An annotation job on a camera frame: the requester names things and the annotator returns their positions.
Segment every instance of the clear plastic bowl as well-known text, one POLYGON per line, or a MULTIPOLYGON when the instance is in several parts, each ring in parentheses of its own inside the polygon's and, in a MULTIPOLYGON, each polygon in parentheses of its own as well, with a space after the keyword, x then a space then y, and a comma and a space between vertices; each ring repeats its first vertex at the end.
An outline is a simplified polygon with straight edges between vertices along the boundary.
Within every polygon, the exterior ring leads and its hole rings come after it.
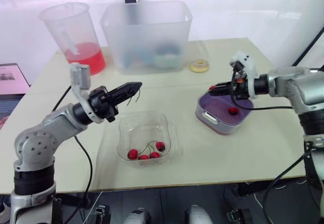
POLYGON ((184 2, 114 4, 101 27, 121 72, 165 72, 182 68, 191 20, 184 2))
POLYGON ((119 123, 119 135, 117 153, 130 166, 150 166, 162 163, 166 160, 171 149, 168 120, 165 115, 156 111, 127 114, 119 123), (156 149, 155 143, 157 141, 162 141, 165 144, 163 152, 156 149), (139 156, 149 156, 154 150, 160 154, 160 157, 147 160, 130 160, 128 159, 128 152, 131 149, 136 149, 138 153, 142 152, 139 156))

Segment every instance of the white table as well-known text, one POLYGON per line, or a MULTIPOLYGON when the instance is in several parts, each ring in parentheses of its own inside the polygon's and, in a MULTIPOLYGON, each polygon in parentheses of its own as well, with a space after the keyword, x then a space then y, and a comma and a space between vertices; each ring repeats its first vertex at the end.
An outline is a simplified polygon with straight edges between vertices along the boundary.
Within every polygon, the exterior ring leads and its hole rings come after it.
MULTIPOLYGON (((231 78, 228 65, 233 54, 242 49, 254 58, 259 73, 273 68, 268 59, 247 39, 189 42, 187 61, 204 58, 211 68, 193 73, 187 67, 179 72, 123 75, 109 63, 107 69, 92 77, 92 89, 106 85, 113 89, 125 82, 142 81, 141 96, 118 108, 121 114, 156 110, 176 127, 169 160, 158 166, 134 168, 118 158, 118 121, 91 124, 79 135, 94 163, 90 190, 117 190, 154 186, 176 186, 265 180, 277 176, 303 152, 303 131, 292 110, 253 111, 230 135, 212 131, 194 114, 197 99, 215 83, 231 78)), ((109 57, 107 48, 103 48, 109 57)), ((0 131, 0 193, 13 189, 13 162, 17 159, 14 140, 22 130, 38 124, 48 114, 69 85, 68 64, 56 53, 42 74, 23 97, 0 131)), ((76 99, 69 93, 61 105, 76 99)), ((289 105, 284 98, 259 96, 257 106, 289 105)), ((57 191, 83 191, 89 177, 89 164, 74 139, 64 142, 56 154, 57 191)), ((303 164, 287 176, 304 175, 303 164)))

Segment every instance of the purple tray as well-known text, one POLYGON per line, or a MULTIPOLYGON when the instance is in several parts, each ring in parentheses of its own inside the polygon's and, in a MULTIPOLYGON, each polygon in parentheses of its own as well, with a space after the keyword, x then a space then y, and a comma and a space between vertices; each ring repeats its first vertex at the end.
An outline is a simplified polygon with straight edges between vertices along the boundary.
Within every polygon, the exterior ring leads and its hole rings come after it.
MULTIPOLYGON (((240 100, 237 103, 243 107, 253 108, 250 100, 240 100)), ((231 134, 249 115, 250 110, 238 108, 238 114, 231 115, 228 112, 230 107, 237 106, 229 95, 211 96, 205 94, 198 100, 196 116, 216 132, 225 135, 231 134)))

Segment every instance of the black stand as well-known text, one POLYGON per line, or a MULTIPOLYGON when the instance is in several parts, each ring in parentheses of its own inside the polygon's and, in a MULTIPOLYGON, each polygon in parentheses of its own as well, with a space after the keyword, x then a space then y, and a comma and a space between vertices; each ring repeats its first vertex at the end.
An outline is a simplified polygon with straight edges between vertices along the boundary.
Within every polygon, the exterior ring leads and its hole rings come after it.
MULTIPOLYGON (((68 195, 68 194, 56 194, 56 198, 62 200, 62 205, 69 205, 69 206, 78 206, 79 202, 82 198, 68 195)), ((91 207, 91 200, 85 199, 81 205, 80 208, 89 209, 91 207)))

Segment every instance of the red cherry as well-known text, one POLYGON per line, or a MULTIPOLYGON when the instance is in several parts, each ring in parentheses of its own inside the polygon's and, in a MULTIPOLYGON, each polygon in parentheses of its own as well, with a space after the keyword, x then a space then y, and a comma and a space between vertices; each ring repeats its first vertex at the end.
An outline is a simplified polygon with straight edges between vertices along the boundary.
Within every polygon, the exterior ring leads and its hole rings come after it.
POLYGON ((160 157, 160 154, 157 153, 157 152, 152 152, 152 153, 150 154, 150 158, 159 158, 159 157, 160 157))
POLYGON ((237 115, 238 114, 238 108, 237 107, 230 107, 228 109, 228 113, 231 115, 237 115))
POLYGON ((130 160, 136 160, 137 159, 137 155, 138 155, 138 152, 136 149, 131 149, 128 154, 127 154, 127 157, 128 159, 130 160))
POLYGON ((138 158, 138 160, 147 160, 148 159, 148 155, 142 155, 138 158))
POLYGON ((166 149, 166 145, 162 142, 162 141, 158 141, 156 144, 155 144, 155 147, 157 148, 157 150, 159 152, 163 152, 165 149, 166 149))

